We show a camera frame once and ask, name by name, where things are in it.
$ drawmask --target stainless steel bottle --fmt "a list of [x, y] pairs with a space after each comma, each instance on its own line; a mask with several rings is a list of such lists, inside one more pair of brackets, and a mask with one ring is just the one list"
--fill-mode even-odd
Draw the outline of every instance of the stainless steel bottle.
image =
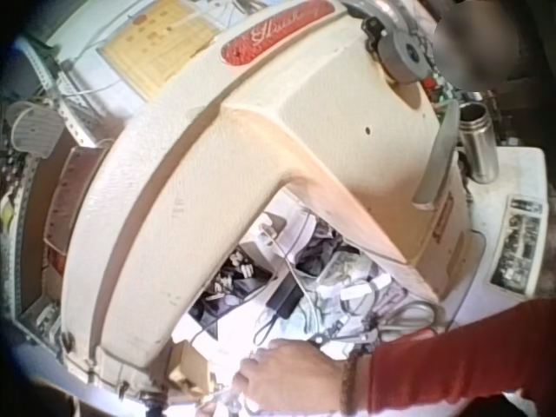
[[460, 139], [471, 167], [471, 179], [488, 184], [498, 178], [498, 154], [493, 121], [479, 102], [460, 105]]

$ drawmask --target red sleeve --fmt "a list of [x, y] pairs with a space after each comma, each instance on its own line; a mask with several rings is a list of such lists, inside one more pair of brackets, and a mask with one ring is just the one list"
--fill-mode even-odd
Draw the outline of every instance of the red sleeve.
[[539, 415], [556, 415], [556, 301], [527, 301], [430, 339], [380, 345], [370, 364], [368, 410], [519, 388]]

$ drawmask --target cream sewing machine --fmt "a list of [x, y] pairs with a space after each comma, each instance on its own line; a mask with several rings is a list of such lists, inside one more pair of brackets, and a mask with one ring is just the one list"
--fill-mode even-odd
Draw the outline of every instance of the cream sewing machine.
[[459, 288], [459, 306], [477, 271], [492, 273], [472, 230], [496, 205], [499, 226], [483, 233], [493, 256], [523, 157], [500, 151], [496, 202], [470, 186], [482, 210], [472, 219], [457, 104], [439, 122], [413, 38], [381, 8], [346, 4], [384, 27], [362, 29], [335, 0], [265, 9], [200, 51], [117, 139], [69, 246], [61, 326], [72, 374], [164, 403], [176, 323], [284, 189], [420, 298]]

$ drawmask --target scissors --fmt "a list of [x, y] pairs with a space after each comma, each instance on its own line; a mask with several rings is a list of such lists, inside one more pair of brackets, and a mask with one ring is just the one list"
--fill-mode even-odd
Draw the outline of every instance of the scissors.
[[[408, 312], [425, 313], [424, 317], [409, 318]], [[437, 310], [434, 304], [426, 301], [411, 301], [400, 308], [394, 310], [384, 318], [378, 320], [375, 313], [371, 313], [363, 321], [364, 329], [358, 334], [346, 336], [336, 336], [330, 332], [314, 334], [308, 341], [317, 348], [322, 348], [330, 341], [341, 343], [353, 343], [355, 345], [370, 345], [375, 348], [382, 341], [399, 339], [405, 335], [419, 333], [423, 335], [425, 331], [436, 334], [433, 326], [437, 322]]]

